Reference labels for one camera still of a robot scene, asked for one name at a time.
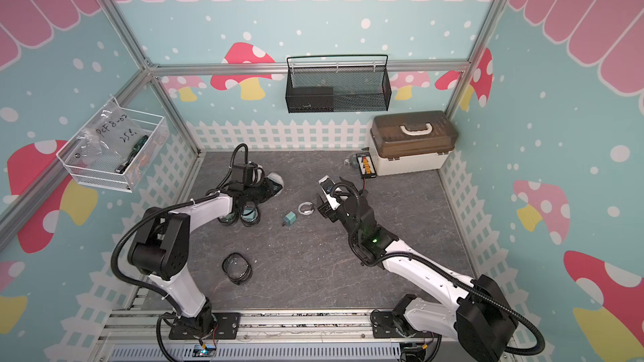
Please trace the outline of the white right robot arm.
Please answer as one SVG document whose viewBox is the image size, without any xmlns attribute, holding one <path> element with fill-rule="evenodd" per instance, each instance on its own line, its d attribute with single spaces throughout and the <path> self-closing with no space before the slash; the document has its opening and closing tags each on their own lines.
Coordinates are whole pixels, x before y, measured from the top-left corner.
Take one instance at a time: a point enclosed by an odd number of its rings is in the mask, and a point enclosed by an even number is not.
<svg viewBox="0 0 644 362">
<path fill-rule="evenodd" d="M 429 303 L 408 294 L 397 304 L 392 318 L 401 335 L 447 336 L 477 361 L 501 360 L 518 319 L 493 279 L 456 273 L 414 251 L 376 221 L 366 192 L 352 182 L 325 176 L 319 185 L 324 193 L 318 198 L 320 214 L 342 223 L 350 250 L 363 265 L 397 274 L 435 299 Z"/>
</svg>

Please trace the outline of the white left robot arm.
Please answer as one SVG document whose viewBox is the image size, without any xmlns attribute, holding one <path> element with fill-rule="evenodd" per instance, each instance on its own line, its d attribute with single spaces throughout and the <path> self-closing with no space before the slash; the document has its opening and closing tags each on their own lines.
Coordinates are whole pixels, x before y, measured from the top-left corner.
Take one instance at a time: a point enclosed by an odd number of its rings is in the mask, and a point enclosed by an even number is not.
<svg viewBox="0 0 644 362">
<path fill-rule="evenodd" d="M 127 262 L 152 283 L 144 287 L 166 299 L 181 318 L 203 314 L 207 298 L 189 268 L 191 233 L 211 221 L 241 216 L 248 203 L 261 204 L 283 189 L 283 178 L 254 163 L 229 168 L 230 176 L 197 200 L 152 207 L 128 233 Z"/>
</svg>

